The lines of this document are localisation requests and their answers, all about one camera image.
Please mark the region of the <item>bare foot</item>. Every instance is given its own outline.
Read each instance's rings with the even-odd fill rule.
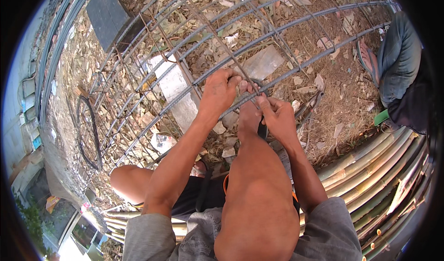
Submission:
[[[244,92],[249,92],[252,94],[254,92],[253,87],[245,80],[242,80],[239,83],[240,94]],[[237,131],[237,136],[239,137],[239,141],[242,142],[245,139],[246,135],[251,133],[258,132],[259,122],[261,121],[261,116],[256,114],[257,108],[253,102],[250,100],[243,103],[239,108],[239,129]]]
[[[364,64],[366,65],[366,67],[368,67],[370,70],[373,70],[372,62],[370,61],[370,58],[373,61],[373,65],[375,67],[375,71],[374,71],[375,80],[376,80],[376,83],[379,85],[378,59],[376,58],[376,56],[373,52],[370,52],[370,55],[369,55],[369,53],[367,52],[367,49],[369,47],[364,43],[363,40],[359,41],[359,47],[360,47],[359,49],[361,50],[362,60],[364,61]]]
[[[204,178],[207,172],[207,167],[202,161],[197,161],[194,163],[193,169],[191,170],[190,176],[197,176]]]

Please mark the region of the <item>dead leaves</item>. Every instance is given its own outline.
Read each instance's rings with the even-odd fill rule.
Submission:
[[[316,78],[314,79],[314,84],[319,91],[324,90],[324,79],[321,77],[320,73],[316,75]]]

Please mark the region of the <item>jeans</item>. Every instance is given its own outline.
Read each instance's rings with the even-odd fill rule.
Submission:
[[[421,42],[404,12],[397,12],[378,51],[379,95],[384,107],[401,99],[418,74]]]

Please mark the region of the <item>rock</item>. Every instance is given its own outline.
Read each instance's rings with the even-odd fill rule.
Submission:
[[[234,150],[233,146],[225,147],[222,152],[222,158],[235,156],[236,151]]]
[[[365,109],[369,112],[375,107],[375,103],[373,101],[369,101],[365,104]]]
[[[222,124],[222,121],[219,121],[218,124],[213,128],[213,131],[216,132],[216,134],[220,135],[225,132],[225,127]]]
[[[233,163],[234,159],[236,159],[236,156],[230,156],[230,157],[225,158],[225,161],[231,165],[231,163]]]
[[[284,146],[278,140],[274,140],[273,142],[270,142],[269,145],[275,152],[278,152],[282,148],[284,148]]]
[[[226,116],[222,118],[222,124],[228,129],[232,130],[234,127],[234,124],[236,123],[237,119],[239,118],[239,115],[235,112],[230,112]]]
[[[325,147],[325,142],[318,142],[318,143],[316,143],[316,147],[317,147],[318,149],[322,149],[322,148],[324,148],[324,147]]]
[[[225,145],[234,146],[236,144],[236,142],[237,142],[237,137],[229,137],[229,138],[226,138]]]

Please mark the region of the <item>rebar cage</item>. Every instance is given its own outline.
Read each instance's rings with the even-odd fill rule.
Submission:
[[[264,81],[264,86],[259,89],[259,92],[262,92],[295,73],[306,75],[305,68],[309,64],[334,53],[338,48],[356,41],[365,34],[390,25],[390,11],[387,7],[396,5],[389,0],[317,0],[316,4],[308,4],[306,0],[165,2],[166,0],[147,2],[117,43],[138,20],[143,20],[144,29],[123,52],[116,51],[114,46],[100,66],[100,72],[93,75],[95,78],[89,96],[93,99],[99,151],[106,172],[111,173],[111,170],[120,164],[148,167],[158,163],[166,153],[159,152],[150,143],[153,133],[180,139],[182,129],[178,127],[171,109],[186,96],[197,99],[198,105],[204,80],[219,68],[236,66],[233,64],[233,57],[242,62],[253,52],[274,44],[285,61],[290,62],[291,65],[288,65],[286,71]],[[276,7],[280,4],[285,9],[284,13],[277,13]],[[219,12],[215,16],[208,15],[208,9],[216,7]],[[287,9],[296,19],[284,18],[287,16]],[[350,10],[355,11],[354,22],[346,19]],[[348,38],[343,41],[333,40],[333,34],[326,27],[328,20],[334,21],[339,29],[348,29]],[[191,62],[197,61],[195,58],[189,59],[193,53],[203,52],[221,41],[221,37],[216,37],[214,33],[224,36],[227,29],[229,33],[236,32],[230,30],[239,29],[240,24],[249,27],[253,34],[247,36],[245,32],[239,31],[238,43],[235,46],[228,49],[219,44],[223,49],[219,58],[208,56],[211,59],[210,63],[214,65],[202,69],[193,67]],[[312,31],[313,40],[310,42],[316,44],[321,40],[326,50],[309,59],[299,58],[295,52],[296,41],[289,40],[285,32],[301,25],[309,27]],[[160,60],[156,65],[149,65],[149,60],[155,56],[161,56]],[[156,71],[165,62],[172,64],[161,75],[156,75]],[[159,82],[176,66],[179,66],[181,71],[189,66],[191,75],[185,77],[186,87],[178,91],[174,98],[167,99],[159,89]],[[238,100],[221,118],[254,95]],[[85,135],[83,142],[92,139],[91,131],[79,135]],[[90,147],[89,150],[94,152],[92,142],[86,142],[85,147]],[[91,153],[91,158],[97,164],[98,160],[97,157],[94,159],[94,155]],[[86,183],[89,178],[90,176],[82,179]]]

